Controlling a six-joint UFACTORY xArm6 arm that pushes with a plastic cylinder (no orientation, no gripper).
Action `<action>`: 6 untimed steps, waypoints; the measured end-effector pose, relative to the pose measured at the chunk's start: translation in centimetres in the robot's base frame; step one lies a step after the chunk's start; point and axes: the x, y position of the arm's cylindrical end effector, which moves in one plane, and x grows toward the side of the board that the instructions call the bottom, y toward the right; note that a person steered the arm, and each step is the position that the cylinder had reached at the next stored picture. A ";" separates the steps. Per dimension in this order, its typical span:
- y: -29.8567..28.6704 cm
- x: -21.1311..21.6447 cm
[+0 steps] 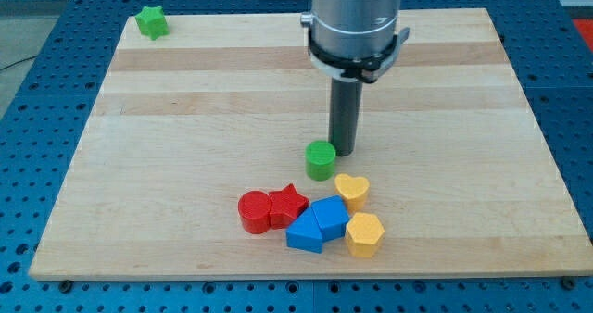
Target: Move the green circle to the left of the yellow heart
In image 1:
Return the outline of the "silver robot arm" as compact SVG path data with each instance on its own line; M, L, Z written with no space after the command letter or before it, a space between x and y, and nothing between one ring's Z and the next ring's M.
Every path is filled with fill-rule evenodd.
M396 31L401 0L311 0L301 15L311 63L342 82L374 83L395 63L410 30Z

